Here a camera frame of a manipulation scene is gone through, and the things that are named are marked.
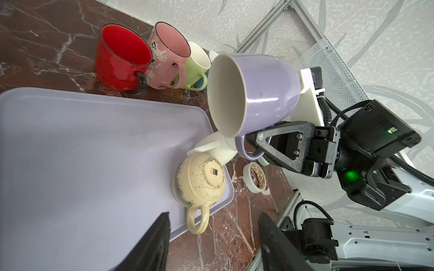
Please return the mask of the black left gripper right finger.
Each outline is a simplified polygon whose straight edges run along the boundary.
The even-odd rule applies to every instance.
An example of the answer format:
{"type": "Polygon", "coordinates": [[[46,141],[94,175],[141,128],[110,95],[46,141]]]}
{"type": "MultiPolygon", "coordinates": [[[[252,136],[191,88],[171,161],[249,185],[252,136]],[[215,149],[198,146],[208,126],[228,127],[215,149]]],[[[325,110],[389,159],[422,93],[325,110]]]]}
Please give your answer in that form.
{"type": "Polygon", "coordinates": [[[264,271],[313,270],[268,214],[260,214],[258,227],[264,271]]]}

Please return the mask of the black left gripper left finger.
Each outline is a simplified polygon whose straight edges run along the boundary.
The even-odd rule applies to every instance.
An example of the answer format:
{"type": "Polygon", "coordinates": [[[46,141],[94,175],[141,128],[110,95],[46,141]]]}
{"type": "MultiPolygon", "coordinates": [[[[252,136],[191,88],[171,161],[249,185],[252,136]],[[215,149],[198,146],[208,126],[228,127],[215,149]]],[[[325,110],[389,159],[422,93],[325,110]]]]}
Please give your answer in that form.
{"type": "Polygon", "coordinates": [[[169,213],[161,213],[114,271],[165,271],[170,241],[169,213]]]}

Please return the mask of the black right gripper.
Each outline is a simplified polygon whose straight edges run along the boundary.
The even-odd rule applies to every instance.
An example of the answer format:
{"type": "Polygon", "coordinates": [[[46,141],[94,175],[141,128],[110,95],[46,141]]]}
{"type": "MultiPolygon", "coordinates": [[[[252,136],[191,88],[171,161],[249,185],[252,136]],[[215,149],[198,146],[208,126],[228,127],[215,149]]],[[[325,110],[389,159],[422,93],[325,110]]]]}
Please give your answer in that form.
{"type": "Polygon", "coordinates": [[[269,163],[291,172],[308,175],[319,166],[321,178],[336,173],[352,201],[377,211],[409,194],[411,188],[391,174],[387,161],[420,177],[421,173],[396,155],[419,144],[420,134],[377,100],[342,111],[331,102],[325,105],[324,128],[315,130],[314,124],[305,121],[283,121],[248,134],[246,140],[269,163]]]}

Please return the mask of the white mug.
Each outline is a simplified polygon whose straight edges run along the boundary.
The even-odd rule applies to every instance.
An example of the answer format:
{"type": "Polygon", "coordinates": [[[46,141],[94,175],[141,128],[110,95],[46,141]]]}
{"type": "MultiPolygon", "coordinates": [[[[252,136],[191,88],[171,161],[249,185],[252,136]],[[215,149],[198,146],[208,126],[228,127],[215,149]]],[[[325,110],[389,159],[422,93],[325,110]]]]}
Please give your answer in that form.
{"type": "Polygon", "coordinates": [[[187,152],[187,156],[198,153],[207,153],[224,166],[237,154],[235,139],[215,132],[197,143],[192,150],[187,152]]]}

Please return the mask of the purple mug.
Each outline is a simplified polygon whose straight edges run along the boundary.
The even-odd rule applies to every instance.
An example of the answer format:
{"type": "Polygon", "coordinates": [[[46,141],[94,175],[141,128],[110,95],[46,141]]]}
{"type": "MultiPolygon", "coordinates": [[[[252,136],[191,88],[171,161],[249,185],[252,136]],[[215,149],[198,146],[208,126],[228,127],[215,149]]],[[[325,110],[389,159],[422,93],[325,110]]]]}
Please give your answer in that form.
{"type": "Polygon", "coordinates": [[[269,55],[220,54],[208,76],[208,105],[217,130],[234,138],[240,156],[256,160],[245,150],[247,134],[285,119],[301,95],[298,71],[287,61],[269,55]]]}

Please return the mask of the light green mug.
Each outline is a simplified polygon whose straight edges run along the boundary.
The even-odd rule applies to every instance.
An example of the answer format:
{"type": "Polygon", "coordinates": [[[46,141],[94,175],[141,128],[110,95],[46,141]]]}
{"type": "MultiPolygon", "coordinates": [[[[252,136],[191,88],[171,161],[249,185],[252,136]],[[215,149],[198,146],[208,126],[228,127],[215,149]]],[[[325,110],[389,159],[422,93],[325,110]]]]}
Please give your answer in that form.
{"type": "Polygon", "coordinates": [[[207,53],[198,44],[188,42],[191,55],[185,62],[186,78],[182,89],[202,91],[207,87],[208,77],[206,72],[211,67],[211,61],[207,53]]]}

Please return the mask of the pink patterned mug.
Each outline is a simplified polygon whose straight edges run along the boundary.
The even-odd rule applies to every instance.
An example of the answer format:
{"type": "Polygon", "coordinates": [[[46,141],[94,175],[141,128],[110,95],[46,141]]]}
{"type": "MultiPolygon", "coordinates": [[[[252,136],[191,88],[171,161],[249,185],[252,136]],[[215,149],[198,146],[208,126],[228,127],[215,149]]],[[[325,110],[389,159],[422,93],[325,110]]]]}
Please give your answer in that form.
{"type": "Polygon", "coordinates": [[[191,48],[185,37],[172,25],[159,21],[148,39],[153,54],[146,71],[148,86],[153,89],[181,88],[186,79],[185,62],[191,48]]]}

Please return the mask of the red mug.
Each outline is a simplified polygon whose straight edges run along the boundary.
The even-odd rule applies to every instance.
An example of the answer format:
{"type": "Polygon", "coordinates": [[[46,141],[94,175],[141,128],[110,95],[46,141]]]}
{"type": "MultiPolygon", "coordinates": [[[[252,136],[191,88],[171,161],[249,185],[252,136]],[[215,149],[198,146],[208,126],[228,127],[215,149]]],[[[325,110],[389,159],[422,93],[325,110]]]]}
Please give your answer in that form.
{"type": "Polygon", "coordinates": [[[141,94],[148,87],[146,72],[153,60],[148,44],[134,31],[106,24],[98,38],[95,74],[108,88],[141,94]]]}

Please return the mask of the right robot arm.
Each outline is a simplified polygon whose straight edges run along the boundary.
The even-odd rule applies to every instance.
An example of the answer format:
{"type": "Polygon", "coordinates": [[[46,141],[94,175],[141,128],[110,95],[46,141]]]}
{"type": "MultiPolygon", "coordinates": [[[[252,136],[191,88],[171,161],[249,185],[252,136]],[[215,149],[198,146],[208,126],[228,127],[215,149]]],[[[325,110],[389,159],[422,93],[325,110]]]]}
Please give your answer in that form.
{"type": "Polygon", "coordinates": [[[417,219],[434,220],[434,181],[398,157],[421,136],[377,100],[336,111],[325,126],[283,121],[247,135],[266,159],[310,177],[336,175],[354,202],[417,219]]]}

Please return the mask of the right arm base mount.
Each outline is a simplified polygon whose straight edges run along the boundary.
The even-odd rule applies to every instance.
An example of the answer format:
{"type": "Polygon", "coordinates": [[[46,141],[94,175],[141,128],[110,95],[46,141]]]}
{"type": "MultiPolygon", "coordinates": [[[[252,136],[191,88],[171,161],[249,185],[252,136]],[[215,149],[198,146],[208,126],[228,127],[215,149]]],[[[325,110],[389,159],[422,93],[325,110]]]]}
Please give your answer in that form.
{"type": "Polygon", "coordinates": [[[280,230],[306,260],[315,264],[329,264],[331,261],[338,260],[336,248],[339,242],[333,238],[331,230],[333,225],[333,218],[324,208],[312,201],[301,201],[295,206],[293,217],[284,218],[280,230]],[[297,214],[303,205],[314,206],[325,217],[308,218],[298,228],[297,214]]]}

